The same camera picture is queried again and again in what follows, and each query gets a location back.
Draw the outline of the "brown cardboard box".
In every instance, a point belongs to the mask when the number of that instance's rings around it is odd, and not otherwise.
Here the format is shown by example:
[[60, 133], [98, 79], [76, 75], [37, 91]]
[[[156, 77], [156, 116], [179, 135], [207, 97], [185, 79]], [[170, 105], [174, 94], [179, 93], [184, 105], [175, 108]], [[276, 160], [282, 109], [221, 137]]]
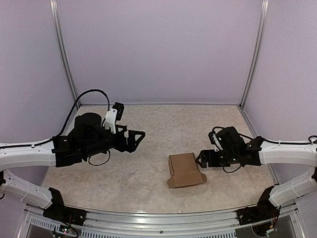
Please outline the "brown cardboard box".
[[170, 178], [169, 188], [193, 186], [207, 182], [205, 174], [201, 173], [194, 153], [175, 154], [168, 157]]

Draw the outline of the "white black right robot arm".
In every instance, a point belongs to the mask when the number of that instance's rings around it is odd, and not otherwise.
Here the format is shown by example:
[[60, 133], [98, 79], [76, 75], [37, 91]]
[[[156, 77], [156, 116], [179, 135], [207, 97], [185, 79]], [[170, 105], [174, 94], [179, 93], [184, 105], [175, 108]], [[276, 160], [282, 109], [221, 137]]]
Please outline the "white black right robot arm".
[[273, 207], [302, 197], [317, 189], [317, 138], [306, 141], [272, 141], [261, 136], [240, 134], [235, 127], [216, 126], [209, 133], [215, 149], [202, 150], [196, 158], [201, 168], [226, 168], [233, 164], [261, 166], [270, 164], [297, 164], [309, 166], [309, 170], [281, 185], [267, 188], [253, 209], [258, 220], [264, 220]]

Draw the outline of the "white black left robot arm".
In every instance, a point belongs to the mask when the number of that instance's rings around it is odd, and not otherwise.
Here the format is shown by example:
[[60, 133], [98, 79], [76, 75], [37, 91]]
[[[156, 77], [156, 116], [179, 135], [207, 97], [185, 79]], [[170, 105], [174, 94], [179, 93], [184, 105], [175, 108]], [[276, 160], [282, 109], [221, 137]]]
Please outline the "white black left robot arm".
[[17, 177], [13, 168], [32, 166], [68, 167], [88, 161], [92, 156], [108, 153], [134, 152], [144, 139], [143, 131], [128, 130], [116, 125], [116, 116], [102, 122], [96, 113], [85, 113], [75, 118], [74, 128], [68, 135], [56, 136], [47, 141], [29, 144], [1, 144], [0, 192], [9, 194], [27, 204], [49, 210], [58, 220], [69, 216], [61, 193], [53, 188], [40, 187]]

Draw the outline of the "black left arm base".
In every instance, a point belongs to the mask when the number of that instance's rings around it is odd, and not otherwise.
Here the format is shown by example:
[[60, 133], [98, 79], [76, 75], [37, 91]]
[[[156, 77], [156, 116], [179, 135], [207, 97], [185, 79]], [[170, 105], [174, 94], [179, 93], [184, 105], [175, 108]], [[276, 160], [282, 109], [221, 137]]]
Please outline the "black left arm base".
[[83, 226], [87, 211], [79, 208], [65, 206], [60, 191], [49, 188], [52, 204], [43, 211], [43, 216], [68, 224]]

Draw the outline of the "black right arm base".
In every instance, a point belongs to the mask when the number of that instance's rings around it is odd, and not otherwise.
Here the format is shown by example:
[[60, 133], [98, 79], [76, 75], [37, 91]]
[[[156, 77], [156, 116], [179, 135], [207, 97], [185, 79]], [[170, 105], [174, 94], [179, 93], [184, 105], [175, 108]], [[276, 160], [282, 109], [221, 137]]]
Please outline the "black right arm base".
[[256, 206], [237, 210], [239, 225], [256, 223], [267, 219], [277, 218], [279, 216], [279, 206], [275, 206], [269, 201], [269, 194], [273, 188], [274, 186], [271, 186], [264, 190]]

